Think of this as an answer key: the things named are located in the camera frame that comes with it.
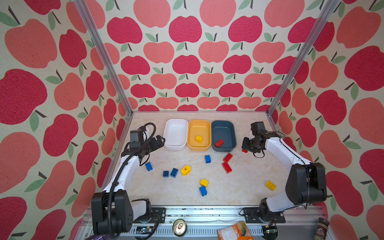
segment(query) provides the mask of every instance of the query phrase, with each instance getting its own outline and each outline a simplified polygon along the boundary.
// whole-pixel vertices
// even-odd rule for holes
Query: red block in bin
[[[224,168],[224,170],[227,172],[227,173],[230,173],[230,172],[232,172],[232,169],[231,169],[231,167],[228,165],[228,163],[223,163],[223,168]]]
[[[229,162],[229,160],[231,160],[232,158],[232,154],[228,153],[228,155],[224,158],[224,162]]]
[[[220,139],[217,143],[215,143],[215,147],[220,147],[223,144],[224,144],[224,141]]]

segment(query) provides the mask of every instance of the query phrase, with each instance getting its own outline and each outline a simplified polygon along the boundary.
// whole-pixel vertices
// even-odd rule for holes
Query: apple print wallpaper
[[[276,109],[284,141],[326,167],[337,239],[384,239],[384,2],[344,0]]]
[[[72,240],[126,112],[73,2],[0,1],[0,22],[0,239]]]
[[[134,111],[265,111],[320,13],[307,10],[312,0],[97,1],[99,34]],[[297,81],[308,74],[305,62]]]

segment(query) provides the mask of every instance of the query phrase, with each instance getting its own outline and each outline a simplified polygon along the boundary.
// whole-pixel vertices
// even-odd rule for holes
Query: yellow block
[[[201,179],[201,182],[200,182],[200,184],[202,185],[202,186],[204,186],[204,187],[208,187],[208,181],[207,180],[205,180],[205,179]]]
[[[191,167],[190,167],[189,165],[186,165],[186,166],[184,166],[184,167],[181,169],[181,174],[182,174],[183,176],[188,175],[190,172],[191,172]]]
[[[269,189],[271,189],[272,191],[275,190],[276,188],[276,185],[274,185],[272,182],[270,181],[267,181],[267,183],[265,184],[265,186]]]
[[[196,137],[196,142],[199,142],[199,143],[202,143],[203,142],[203,137],[202,136],[199,136],[199,135],[197,135],[197,137]]]

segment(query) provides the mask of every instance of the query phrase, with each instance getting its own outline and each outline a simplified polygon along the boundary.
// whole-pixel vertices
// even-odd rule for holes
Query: blue block
[[[205,156],[205,163],[210,163],[211,162],[211,157],[209,155]]]
[[[207,194],[207,190],[205,189],[205,187],[204,186],[202,186],[201,188],[199,188],[200,189],[200,193],[201,193],[201,196],[203,196],[204,197],[204,195],[206,195]]]
[[[149,162],[149,163],[146,163],[145,164],[145,167],[147,168],[147,170],[148,171],[151,171],[153,168],[152,168],[152,165],[151,165],[151,163]]]
[[[179,171],[179,170],[177,170],[176,168],[174,168],[174,169],[172,170],[172,173],[170,174],[171,177],[176,177],[178,171]]]

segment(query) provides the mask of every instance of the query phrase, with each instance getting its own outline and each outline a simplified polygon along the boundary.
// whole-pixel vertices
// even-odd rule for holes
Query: yellow bin
[[[203,142],[196,142],[196,136],[202,136]],[[206,151],[211,146],[211,123],[206,120],[192,120],[188,124],[187,144],[192,151]]]

